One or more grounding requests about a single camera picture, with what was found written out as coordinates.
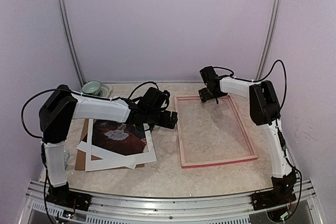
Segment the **dark photo with white figure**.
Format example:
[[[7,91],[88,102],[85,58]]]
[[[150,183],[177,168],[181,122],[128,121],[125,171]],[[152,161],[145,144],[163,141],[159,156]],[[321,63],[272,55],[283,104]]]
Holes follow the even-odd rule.
[[[93,124],[92,144],[124,156],[148,151],[143,127],[113,121],[96,120]]]

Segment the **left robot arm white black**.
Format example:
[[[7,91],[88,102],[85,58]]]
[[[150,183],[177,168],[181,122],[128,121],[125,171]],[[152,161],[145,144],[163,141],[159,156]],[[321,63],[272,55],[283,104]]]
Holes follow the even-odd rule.
[[[39,110],[39,122],[53,197],[66,206],[73,201],[64,165],[64,142],[72,120],[98,119],[133,125],[156,125],[174,129],[177,113],[167,109],[170,93],[150,87],[138,98],[101,98],[72,91],[67,85],[51,90]]]

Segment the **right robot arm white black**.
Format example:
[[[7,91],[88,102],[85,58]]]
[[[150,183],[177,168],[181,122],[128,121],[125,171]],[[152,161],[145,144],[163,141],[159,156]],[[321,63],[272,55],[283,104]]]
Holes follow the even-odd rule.
[[[200,71],[205,87],[199,96],[205,103],[208,100],[235,94],[249,100],[251,120],[261,129],[269,150],[272,176],[277,179],[288,177],[292,167],[288,164],[287,146],[282,134],[280,104],[271,81],[243,80],[229,75],[218,75],[215,67],[208,66]]]

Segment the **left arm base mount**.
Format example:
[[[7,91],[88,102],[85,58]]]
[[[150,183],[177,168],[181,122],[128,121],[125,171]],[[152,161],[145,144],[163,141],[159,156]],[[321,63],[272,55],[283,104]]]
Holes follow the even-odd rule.
[[[60,187],[49,186],[46,201],[73,210],[88,211],[92,196],[90,194],[72,191],[66,183]]]

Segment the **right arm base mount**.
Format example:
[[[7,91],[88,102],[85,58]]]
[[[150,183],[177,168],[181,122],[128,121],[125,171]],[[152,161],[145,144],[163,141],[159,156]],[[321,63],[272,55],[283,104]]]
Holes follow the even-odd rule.
[[[251,200],[254,210],[262,210],[294,202],[297,198],[294,193],[296,175],[290,173],[283,178],[272,177],[272,189],[253,193]]]

